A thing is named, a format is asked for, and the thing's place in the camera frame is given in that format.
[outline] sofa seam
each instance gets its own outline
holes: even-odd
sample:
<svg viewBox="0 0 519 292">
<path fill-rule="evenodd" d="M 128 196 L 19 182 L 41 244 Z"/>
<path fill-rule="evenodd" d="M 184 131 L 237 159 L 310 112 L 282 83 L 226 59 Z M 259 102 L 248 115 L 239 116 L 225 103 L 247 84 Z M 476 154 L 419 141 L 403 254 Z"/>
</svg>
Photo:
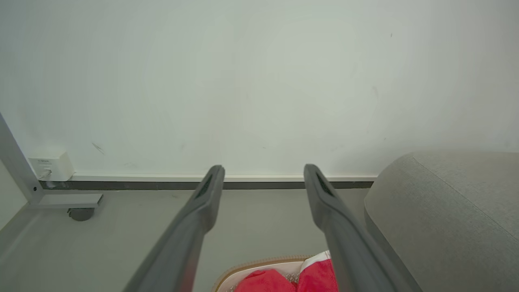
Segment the sofa seam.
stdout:
<svg viewBox="0 0 519 292">
<path fill-rule="evenodd" d="M 460 195 L 462 198 L 465 199 L 465 201 L 469 202 L 470 205 L 472 205 L 474 208 L 476 208 L 479 212 L 481 212 L 486 218 L 490 219 L 492 222 L 494 222 L 501 230 L 503 230 L 506 234 L 508 234 L 510 237 L 512 237 L 517 243 L 519 243 L 519 238 L 516 238 L 514 235 L 512 235 L 510 232 L 508 232 L 508 230 L 506 230 L 505 228 L 503 228 L 503 226 L 501 226 L 501 224 L 499 224 L 496 220 L 494 220 L 494 218 L 490 217 L 487 213 L 483 212 L 483 210 L 481 210 L 479 207 L 477 207 L 473 202 L 471 202 L 469 199 L 467 199 L 467 197 L 465 197 L 462 193 L 460 193 L 458 190 L 456 190 L 452 185 L 450 185 L 448 182 L 446 182 L 445 180 L 443 180 L 441 177 L 439 177 L 437 174 L 435 174 L 434 172 L 432 172 L 430 169 L 426 168 L 425 165 L 423 165 L 422 163 L 420 163 L 418 160 L 416 160 L 415 158 L 415 155 L 414 153 L 411 155 L 411 158 L 416 162 L 418 163 L 418 165 L 420 165 L 421 167 L 423 167 L 425 170 L 427 170 L 428 172 L 430 172 L 432 175 L 434 175 L 436 178 L 438 178 L 439 180 L 441 180 L 444 184 L 446 184 L 449 188 L 451 188 L 452 190 L 454 190 L 458 195 Z"/>
</svg>

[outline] dark gray baseboard strip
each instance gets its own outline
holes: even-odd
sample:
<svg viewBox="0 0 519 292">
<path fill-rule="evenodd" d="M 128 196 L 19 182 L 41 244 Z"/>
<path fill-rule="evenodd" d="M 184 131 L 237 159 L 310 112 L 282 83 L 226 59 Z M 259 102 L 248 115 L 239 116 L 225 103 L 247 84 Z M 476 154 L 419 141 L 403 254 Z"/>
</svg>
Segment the dark gray baseboard strip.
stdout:
<svg viewBox="0 0 519 292">
<path fill-rule="evenodd" d="M 150 182 L 150 181 L 41 181 L 46 190 L 194 190 L 197 182 Z M 331 182 L 336 189 L 367 189 L 372 181 Z M 224 182 L 224 190 L 278 190 L 304 189 L 302 181 L 288 182 Z"/>
</svg>

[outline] white fabric trim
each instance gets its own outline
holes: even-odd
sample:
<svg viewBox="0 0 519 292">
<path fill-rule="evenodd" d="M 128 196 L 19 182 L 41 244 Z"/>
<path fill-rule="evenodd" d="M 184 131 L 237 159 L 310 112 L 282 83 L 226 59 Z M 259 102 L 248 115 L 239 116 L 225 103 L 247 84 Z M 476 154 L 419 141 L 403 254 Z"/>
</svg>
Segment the white fabric trim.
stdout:
<svg viewBox="0 0 519 292">
<path fill-rule="evenodd" d="M 332 257 L 330 257 L 330 251 L 327 250 L 327 251 L 323 251 L 322 253 L 320 254 L 317 254 L 309 259 L 306 259 L 303 264 L 301 265 L 301 271 L 300 273 L 303 272 L 304 269 L 306 269 L 307 267 L 313 265 L 314 263 L 318 262 L 318 261 L 326 261 L 326 260 L 329 260 L 331 259 Z"/>
</svg>

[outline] white baseboard trim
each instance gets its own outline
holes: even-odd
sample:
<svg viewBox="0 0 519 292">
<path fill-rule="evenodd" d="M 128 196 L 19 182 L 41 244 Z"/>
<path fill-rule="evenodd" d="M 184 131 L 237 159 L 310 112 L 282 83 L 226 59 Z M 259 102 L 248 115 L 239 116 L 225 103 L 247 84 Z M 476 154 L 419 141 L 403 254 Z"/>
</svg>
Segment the white baseboard trim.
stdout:
<svg viewBox="0 0 519 292">
<path fill-rule="evenodd" d="M 200 182 L 204 175 L 159 174 L 89 174 L 76 172 L 71 181 L 151 181 L 151 182 Z M 326 176 L 328 181 L 374 181 L 377 175 Z M 241 176 L 226 175 L 226 182 L 290 182 L 304 181 L 303 175 L 295 176 Z"/>
</svg>

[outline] wall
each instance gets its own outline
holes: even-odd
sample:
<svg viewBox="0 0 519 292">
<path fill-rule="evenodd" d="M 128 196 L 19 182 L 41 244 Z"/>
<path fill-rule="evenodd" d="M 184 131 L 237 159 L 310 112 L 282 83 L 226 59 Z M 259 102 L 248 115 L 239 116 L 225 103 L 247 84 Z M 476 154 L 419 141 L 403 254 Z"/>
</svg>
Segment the wall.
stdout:
<svg viewBox="0 0 519 292">
<path fill-rule="evenodd" d="M 27 199 L 0 160 L 0 230 L 26 203 Z"/>
<path fill-rule="evenodd" d="M 81 175 L 369 176 L 519 151 L 519 2 L 9 0 L 0 110 Z"/>
</svg>

